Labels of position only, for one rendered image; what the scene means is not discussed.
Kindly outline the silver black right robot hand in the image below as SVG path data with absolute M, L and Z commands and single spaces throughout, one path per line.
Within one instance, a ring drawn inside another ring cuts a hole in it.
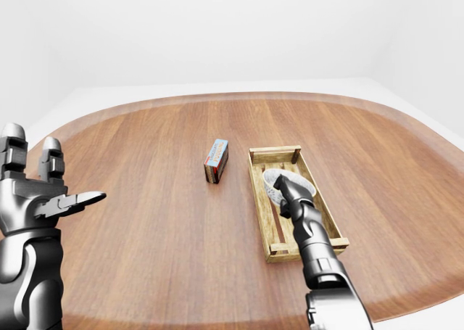
M 282 193 L 280 209 L 285 218 L 297 221 L 303 216 L 304 207 L 314 207 L 310 191 L 284 175 L 279 175 L 273 187 Z

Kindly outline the printed pudding box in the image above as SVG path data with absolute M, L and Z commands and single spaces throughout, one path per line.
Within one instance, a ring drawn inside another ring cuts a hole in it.
M 220 182 L 227 161 L 228 141 L 216 139 L 207 155 L 207 159 L 204 161 L 204 171 L 207 182 Z

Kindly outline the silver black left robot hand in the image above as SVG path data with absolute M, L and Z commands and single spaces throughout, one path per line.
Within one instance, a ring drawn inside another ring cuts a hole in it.
M 7 123 L 0 133 L 0 231 L 9 236 L 37 228 L 53 228 L 61 217 L 79 213 L 103 200 L 102 191 L 69 194 L 63 175 L 64 154 L 54 137 L 47 137 L 39 159 L 38 180 L 25 176 L 28 143 L 25 130 Z

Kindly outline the wooden slat tray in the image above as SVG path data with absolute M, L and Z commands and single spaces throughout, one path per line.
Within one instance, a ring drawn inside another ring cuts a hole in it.
M 334 252 L 339 255 L 348 246 L 349 240 L 343 237 L 328 209 L 323 195 L 312 176 L 301 153 L 301 146 L 263 147 L 249 150 L 249 174 L 257 208 L 265 260 L 268 263 L 295 261 L 299 250 L 293 236 L 293 224 L 280 216 L 280 205 L 273 203 L 266 193 L 264 173 L 269 169 L 286 170 L 303 177 L 315 187 L 312 196 L 314 206 L 322 214 L 322 222 L 327 230 Z

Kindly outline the patterned black white bowl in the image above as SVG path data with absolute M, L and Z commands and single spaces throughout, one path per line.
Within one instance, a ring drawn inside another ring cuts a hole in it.
M 274 184 L 280 175 L 286 176 L 290 181 L 297 183 L 300 186 L 305 187 L 311 193 L 313 197 L 317 194 L 317 189 L 315 188 L 315 186 L 310 181 L 308 181 L 306 178 L 304 178 L 303 176 L 297 173 L 291 172 L 290 170 L 280 169 L 280 168 L 266 169 L 264 173 L 262 174 L 264 186 L 265 186 L 265 192 L 274 205 L 279 206 L 281 201 L 284 199 L 281 191 L 277 190 L 274 187 Z

